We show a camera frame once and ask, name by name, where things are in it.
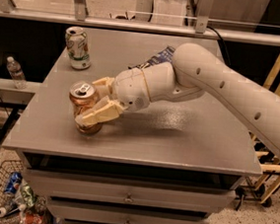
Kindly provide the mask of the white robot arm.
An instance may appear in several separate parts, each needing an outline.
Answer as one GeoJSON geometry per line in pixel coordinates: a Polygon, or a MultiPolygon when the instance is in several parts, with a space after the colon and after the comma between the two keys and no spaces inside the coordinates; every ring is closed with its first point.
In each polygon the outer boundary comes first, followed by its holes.
{"type": "Polygon", "coordinates": [[[170,62],[133,68],[94,82],[100,99],[75,116],[95,125],[156,101],[184,102],[211,94],[280,159],[280,97],[235,72],[205,47],[178,46],[170,62]]]}

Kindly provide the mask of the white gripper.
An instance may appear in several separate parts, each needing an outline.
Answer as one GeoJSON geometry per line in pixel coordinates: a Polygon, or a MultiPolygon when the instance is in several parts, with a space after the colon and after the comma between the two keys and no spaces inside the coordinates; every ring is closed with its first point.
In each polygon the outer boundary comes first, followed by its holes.
{"type": "Polygon", "coordinates": [[[140,69],[120,72],[115,78],[103,77],[93,86],[103,97],[90,110],[75,116],[79,125],[91,126],[118,118],[125,110],[136,112],[150,105],[149,92],[144,73],[140,69]]]}

